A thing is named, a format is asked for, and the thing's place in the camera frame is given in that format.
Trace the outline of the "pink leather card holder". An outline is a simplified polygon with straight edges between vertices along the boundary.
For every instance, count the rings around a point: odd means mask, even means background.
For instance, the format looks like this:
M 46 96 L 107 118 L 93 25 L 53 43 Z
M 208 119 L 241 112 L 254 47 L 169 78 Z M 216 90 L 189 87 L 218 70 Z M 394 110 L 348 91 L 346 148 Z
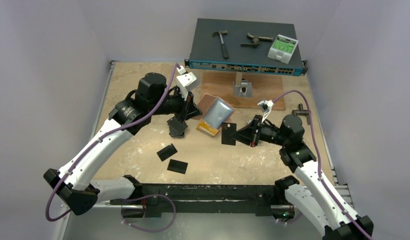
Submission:
M 204 94 L 197 104 L 202 112 L 198 120 L 203 120 L 212 128 L 219 129 L 223 122 L 235 113 L 235 108 L 218 96 Z

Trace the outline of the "black VIP card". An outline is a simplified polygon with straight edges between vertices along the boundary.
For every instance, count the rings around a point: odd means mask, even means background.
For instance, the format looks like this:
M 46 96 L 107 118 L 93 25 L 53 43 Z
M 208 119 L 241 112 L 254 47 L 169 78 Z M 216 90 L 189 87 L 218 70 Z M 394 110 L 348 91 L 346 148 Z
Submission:
M 232 135 L 237 131 L 237 124 L 223 122 L 221 130 L 221 143 L 223 145 L 236 146 L 236 140 L 232 137 Z

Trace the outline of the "single black card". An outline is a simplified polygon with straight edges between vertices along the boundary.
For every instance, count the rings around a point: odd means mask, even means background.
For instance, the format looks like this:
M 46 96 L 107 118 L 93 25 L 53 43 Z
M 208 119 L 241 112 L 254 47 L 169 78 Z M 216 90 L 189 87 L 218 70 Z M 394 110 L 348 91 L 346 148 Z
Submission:
M 174 154 L 176 154 L 178 151 L 175 148 L 175 146 L 171 143 L 170 145 L 162 148 L 161 150 L 159 150 L 157 152 L 157 156 L 159 157 L 159 159 L 163 162 L 166 159 L 170 158 L 171 156 L 173 156 Z
M 188 163 L 170 159 L 167 170 L 175 173 L 185 174 L 187 171 Z

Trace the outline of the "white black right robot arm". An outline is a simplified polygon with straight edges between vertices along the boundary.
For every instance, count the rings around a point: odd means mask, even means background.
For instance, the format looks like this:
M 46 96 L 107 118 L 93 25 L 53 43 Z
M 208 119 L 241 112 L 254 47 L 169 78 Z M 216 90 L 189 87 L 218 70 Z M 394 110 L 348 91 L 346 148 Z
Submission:
M 324 240 L 370 240 L 374 224 L 360 216 L 326 180 L 317 156 L 303 140 L 302 120 L 286 115 L 280 126 L 256 115 L 245 127 L 231 134 L 234 140 L 255 147 L 260 141 L 281 147 L 282 162 L 292 175 L 275 182 L 273 196 L 281 204 L 293 204 L 319 231 Z

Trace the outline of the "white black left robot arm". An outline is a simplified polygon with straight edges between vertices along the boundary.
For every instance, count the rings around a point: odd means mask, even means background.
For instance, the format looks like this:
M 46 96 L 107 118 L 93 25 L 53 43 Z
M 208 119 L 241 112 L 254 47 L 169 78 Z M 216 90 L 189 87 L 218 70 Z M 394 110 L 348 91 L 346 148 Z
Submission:
M 192 93 L 198 85 L 192 72 L 178 75 L 176 85 L 167 82 L 162 74 L 147 73 L 138 87 L 115 105 L 97 134 L 71 161 L 44 173 L 53 194 L 78 216 L 100 202 L 123 199 L 137 204 L 142 191 L 134 177 L 94 180 L 95 174 L 119 147 L 151 122 L 153 115 L 173 115 L 173 121 L 180 124 L 200 116 Z

